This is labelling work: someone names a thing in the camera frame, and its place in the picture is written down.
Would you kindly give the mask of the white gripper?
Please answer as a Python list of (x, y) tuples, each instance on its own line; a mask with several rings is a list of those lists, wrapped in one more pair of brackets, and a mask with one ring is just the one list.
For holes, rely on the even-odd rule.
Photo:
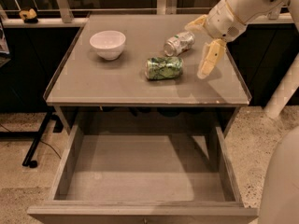
[(189, 32), (204, 32), (214, 39), (205, 43), (202, 50), (202, 59), (198, 66), (197, 76), (204, 79), (210, 75), (226, 51), (226, 42), (232, 42), (243, 34), (247, 26), (232, 12), (225, 0), (214, 6), (207, 15), (202, 15), (185, 25)]

